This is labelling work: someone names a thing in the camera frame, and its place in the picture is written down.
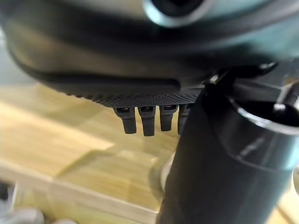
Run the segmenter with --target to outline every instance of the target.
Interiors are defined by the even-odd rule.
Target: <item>black pipe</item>
[[[286,108],[279,116],[298,128],[298,111]],[[299,139],[259,125],[216,88],[204,90],[180,138],[157,223],[264,224],[296,166]]]

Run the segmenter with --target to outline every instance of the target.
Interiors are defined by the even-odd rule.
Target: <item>wooden floor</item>
[[[138,133],[125,135],[112,109],[37,84],[1,49],[0,68],[0,178],[24,189],[18,204],[85,224],[93,223],[86,221],[92,210],[102,224],[154,223],[160,170],[178,142],[177,115],[167,133],[156,120],[154,137],[143,136],[137,116]],[[287,222],[275,211],[269,223]]]

